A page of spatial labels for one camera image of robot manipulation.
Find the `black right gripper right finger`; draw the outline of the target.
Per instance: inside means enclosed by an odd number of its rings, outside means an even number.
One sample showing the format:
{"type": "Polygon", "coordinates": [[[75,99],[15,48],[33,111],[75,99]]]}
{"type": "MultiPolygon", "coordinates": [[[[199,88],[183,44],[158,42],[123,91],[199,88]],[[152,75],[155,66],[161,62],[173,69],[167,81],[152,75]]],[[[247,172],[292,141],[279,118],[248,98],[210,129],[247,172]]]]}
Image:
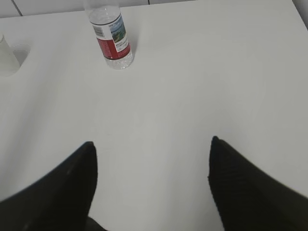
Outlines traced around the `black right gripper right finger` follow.
{"type": "Polygon", "coordinates": [[[208,182],[226,231],[306,231],[308,199],[214,136],[208,182]]]}

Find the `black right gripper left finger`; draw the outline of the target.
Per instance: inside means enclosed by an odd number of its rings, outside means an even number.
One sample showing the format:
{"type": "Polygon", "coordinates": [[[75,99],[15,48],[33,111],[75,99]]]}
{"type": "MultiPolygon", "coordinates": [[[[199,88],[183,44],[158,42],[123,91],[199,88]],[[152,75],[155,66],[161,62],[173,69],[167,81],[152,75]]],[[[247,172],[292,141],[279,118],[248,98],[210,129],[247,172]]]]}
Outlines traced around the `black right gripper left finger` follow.
{"type": "Polygon", "coordinates": [[[97,187],[93,142],[81,145],[40,180],[1,201],[2,231],[96,231],[89,217],[97,187]]]}

